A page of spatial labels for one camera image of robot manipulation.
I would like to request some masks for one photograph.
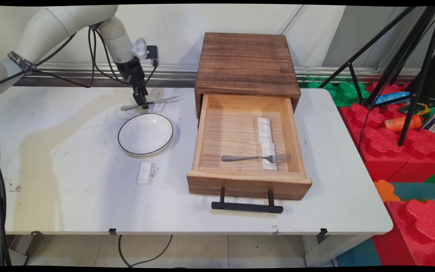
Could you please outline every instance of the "fork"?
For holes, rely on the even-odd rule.
[[[281,155],[271,155],[268,157],[233,157],[233,156],[222,156],[221,160],[223,162],[234,162],[234,161],[240,161],[240,160],[247,160],[247,159],[266,159],[269,162],[272,162],[274,164],[284,162],[286,160],[289,160],[292,157],[290,153],[287,154],[281,154]]]

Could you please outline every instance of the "white block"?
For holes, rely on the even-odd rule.
[[[263,154],[262,155],[263,157],[276,155],[275,144],[269,142],[261,142],[261,152]],[[278,167],[276,166],[276,164],[269,162],[266,159],[261,159],[261,160],[263,160],[263,168],[265,170],[278,171]]]
[[[162,102],[162,103],[155,103],[154,106],[152,107],[152,110],[155,113],[161,113],[164,110],[165,104],[167,102]]]
[[[263,117],[258,117],[259,141],[272,143],[271,138],[271,123],[270,120]]]
[[[137,184],[139,186],[150,185],[150,171],[152,170],[152,164],[150,162],[140,163],[139,176],[137,178]]]

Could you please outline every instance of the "wooden top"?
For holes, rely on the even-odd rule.
[[[299,98],[286,37],[206,33],[195,93]]]

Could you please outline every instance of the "knife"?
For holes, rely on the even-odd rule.
[[[178,98],[178,96],[168,97],[168,98],[162,98],[162,99],[158,99],[158,100],[155,100],[155,101],[150,101],[150,102],[147,102],[147,105],[156,104],[156,103],[163,103],[163,102],[166,102],[166,101],[169,101],[169,100],[173,100],[175,98]],[[139,105],[123,106],[123,107],[120,108],[120,110],[130,110],[130,109],[138,108],[138,107],[143,107],[143,105],[142,106],[139,106]]]

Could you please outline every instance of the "blue package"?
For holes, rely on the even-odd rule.
[[[375,102],[375,104],[387,102],[387,101],[390,101],[392,99],[401,98],[401,97],[408,96],[408,95],[409,95],[408,91],[399,91],[398,93],[389,93],[389,94],[381,95],[377,98],[377,101]],[[397,101],[395,103],[403,103],[404,101],[408,101],[408,100],[410,100],[410,98],[404,99],[401,101]]]

